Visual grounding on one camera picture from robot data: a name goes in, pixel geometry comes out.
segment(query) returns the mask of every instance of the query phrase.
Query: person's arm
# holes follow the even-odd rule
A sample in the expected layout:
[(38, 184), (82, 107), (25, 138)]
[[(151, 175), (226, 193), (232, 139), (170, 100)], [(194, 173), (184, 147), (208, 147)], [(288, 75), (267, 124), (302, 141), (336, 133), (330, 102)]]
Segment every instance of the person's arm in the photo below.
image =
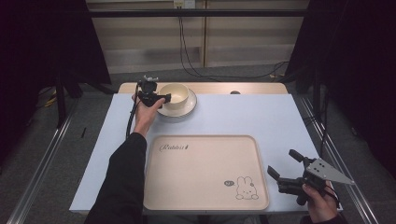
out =
[(134, 132), (111, 155), (105, 181), (86, 224), (143, 222), (145, 136), (163, 101), (152, 107), (138, 104)]
[(347, 224), (347, 222), (338, 214), (334, 198), (329, 195), (322, 197), (317, 190), (306, 184), (303, 185), (303, 190), (309, 196), (309, 217), (303, 218), (301, 223)]

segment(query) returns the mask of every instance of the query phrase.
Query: metal rail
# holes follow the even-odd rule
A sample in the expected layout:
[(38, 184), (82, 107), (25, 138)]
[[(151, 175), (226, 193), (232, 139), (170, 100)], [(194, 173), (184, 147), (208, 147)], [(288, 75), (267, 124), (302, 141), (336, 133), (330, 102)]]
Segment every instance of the metal rail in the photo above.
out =
[[(313, 112), (313, 106), (311, 102), (306, 98), (302, 98), (302, 103), (304, 105), (304, 109), (308, 116), (314, 116)], [(312, 121), (315, 130), (318, 133), (318, 136), (320, 139), (323, 137), (323, 131), (324, 131), (324, 126), (322, 123), (317, 122), (316, 120)], [(338, 169), (341, 173), (345, 174), (346, 176), (349, 176), (351, 179), (353, 179), (352, 174), (348, 171), (346, 164), (344, 163), (343, 159), (341, 158), (341, 155), (339, 154), (337, 148), (335, 147), (334, 142), (330, 138), (329, 135), (326, 136), (326, 139), (324, 141), (324, 148), (326, 149), (326, 152), (329, 154), (332, 163), (336, 169)], [(379, 223), (378, 220), (375, 217), (375, 214), (373, 213), (370, 204), (368, 204), (366, 198), (364, 197), (363, 193), (361, 192), (361, 189), (358, 187), (358, 185), (345, 185), (347, 192), (349, 193), (349, 196), (351, 197), (353, 203), (355, 204), (356, 208), (358, 209), (358, 212), (361, 214), (361, 218), (366, 224), (373, 224), (373, 223)]]
[(118, 17), (304, 17), (306, 9), (91, 9), (93, 18)]
[(33, 175), (28, 187), (26, 188), (25, 192), (22, 194), (20, 200), (14, 208), (14, 211), (12, 212), (7, 224), (22, 224), (26, 219), (26, 216), (35, 200), (35, 196), (40, 190), (45, 175), (50, 168), (50, 164), (55, 157), (56, 152), (58, 151), (59, 145), (62, 143), (64, 134), (69, 127), (71, 117), (75, 112), (77, 104), (78, 100), (75, 100), (73, 104), (71, 104), (70, 113), (66, 117), (63, 125), (60, 128), (56, 129), (55, 134), (53, 135), (52, 140), (47, 147), (43, 159), (35, 170), (35, 174)]

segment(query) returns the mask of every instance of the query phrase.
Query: wall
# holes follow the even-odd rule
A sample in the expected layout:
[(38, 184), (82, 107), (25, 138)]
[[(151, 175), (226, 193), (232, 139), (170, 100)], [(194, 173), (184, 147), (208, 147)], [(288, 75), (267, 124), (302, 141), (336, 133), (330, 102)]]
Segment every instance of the wall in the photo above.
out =
[[(89, 9), (163, 9), (173, 1), (88, 0)], [(308, 1), (196, 0), (196, 8), (305, 9)], [(178, 18), (92, 19), (110, 74), (181, 68)], [(303, 18), (182, 18), (194, 67), (288, 61)], [(188, 59), (183, 62), (188, 66)]]

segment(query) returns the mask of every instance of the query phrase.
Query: table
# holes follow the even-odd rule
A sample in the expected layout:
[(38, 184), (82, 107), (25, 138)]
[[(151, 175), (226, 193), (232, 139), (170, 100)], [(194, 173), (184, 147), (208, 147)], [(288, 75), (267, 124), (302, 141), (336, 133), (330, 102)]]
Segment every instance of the table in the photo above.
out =
[[(180, 82), (197, 94), (229, 94), (239, 91), (241, 94), (287, 94), (282, 83), (255, 83), (255, 82)], [(169, 82), (159, 82), (157, 91)], [(119, 93), (134, 93), (136, 83), (124, 83)]]
[[(271, 165), (281, 174), (294, 178), (301, 176), (304, 168), (289, 157), (291, 148), (309, 158), (318, 156), (292, 96), (282, 84), (184, 84), (196, 93), (196, 108), (182, 119), (158, 116), (148, 132), (148, 145), (162, 134), (248, 134), (257, 141), (264, 170)], [(134, 89), (134, 83), (123, 84), (120, 93), (113, 97), (71, 211), (87, 213), (91, 209), (105, 178), (108, 158), (124, 140)], [(230, 91), (243, 94), (229, 94)], [(262, 214), (306, 211), (305, 206), (295, 202), (296, 196), (278, 193), (275, 180), (267, 174), (264, 176), (270, 204)]]

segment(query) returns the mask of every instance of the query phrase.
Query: white tabletop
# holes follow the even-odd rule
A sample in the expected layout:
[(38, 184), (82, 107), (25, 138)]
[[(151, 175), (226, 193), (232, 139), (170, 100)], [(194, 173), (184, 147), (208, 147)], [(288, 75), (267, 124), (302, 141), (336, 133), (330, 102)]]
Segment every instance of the white tabletop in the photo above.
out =
[[(91, 159), (81, 180), (72, 212), (88, 213), (105, 179), (108, 159), (125, 139), (132, 94), (115, 94), (108, 109)], [(309, 158), (318, 153), (289, 94), (197, 94), (198, 104), (185, 118), (157, 116), (147, 135), (169, 134), (245, 134), (252, 136), (262, 157), (269, 205), (263, 213), (306, 211), (296, 196), (278, 192), (275, 180), (266, 173), (271, 165), (282, 177), (303, 174), (301, 163), (289, 156), (291, 148)]]

